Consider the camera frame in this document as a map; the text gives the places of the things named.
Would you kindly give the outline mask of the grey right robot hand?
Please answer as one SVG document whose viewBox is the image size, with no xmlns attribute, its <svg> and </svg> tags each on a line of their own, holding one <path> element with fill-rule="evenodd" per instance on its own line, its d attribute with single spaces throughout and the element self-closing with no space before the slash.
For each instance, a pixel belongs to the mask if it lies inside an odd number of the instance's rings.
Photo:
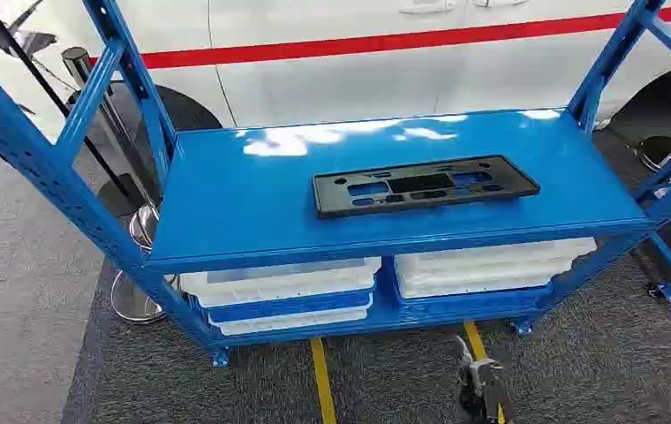
<svg viewBox="0 0 671 424">
<path fill-rule="evenodd" d="M 460 335 L 454 335 L 459 359 L 458 405 L 461 423 L 516 423 L 505 367 L 494 359 L 474 360 Z"/>
</svg>

